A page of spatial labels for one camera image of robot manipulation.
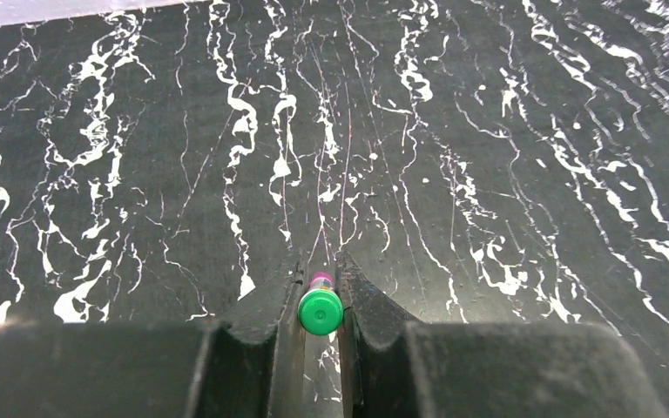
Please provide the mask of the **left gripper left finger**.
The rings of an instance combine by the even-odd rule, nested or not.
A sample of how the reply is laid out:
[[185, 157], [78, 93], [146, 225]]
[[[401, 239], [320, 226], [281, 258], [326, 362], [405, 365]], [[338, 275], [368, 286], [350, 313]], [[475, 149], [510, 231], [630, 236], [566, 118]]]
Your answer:
[[0, 417], [298, 417], [307, 263], [211, 320], [0, 325]]

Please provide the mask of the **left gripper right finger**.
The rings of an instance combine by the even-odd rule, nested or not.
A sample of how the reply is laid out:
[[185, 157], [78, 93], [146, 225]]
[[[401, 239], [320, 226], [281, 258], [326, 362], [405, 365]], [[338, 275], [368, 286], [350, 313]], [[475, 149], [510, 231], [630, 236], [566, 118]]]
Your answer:
[[638, 356], [586, 324], [428, 323], [338, 256], [347, 417], [664, 417]]

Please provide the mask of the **white pen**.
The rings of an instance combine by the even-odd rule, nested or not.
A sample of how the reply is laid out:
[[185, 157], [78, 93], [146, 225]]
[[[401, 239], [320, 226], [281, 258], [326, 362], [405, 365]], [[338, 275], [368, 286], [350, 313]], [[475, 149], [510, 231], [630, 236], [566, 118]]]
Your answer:
[[313, 335], [331, 334], [340, 326], [343, 315], [344, 306], [334, 290], [334, 285], [309, 286], [298, 306], [301, 325]]

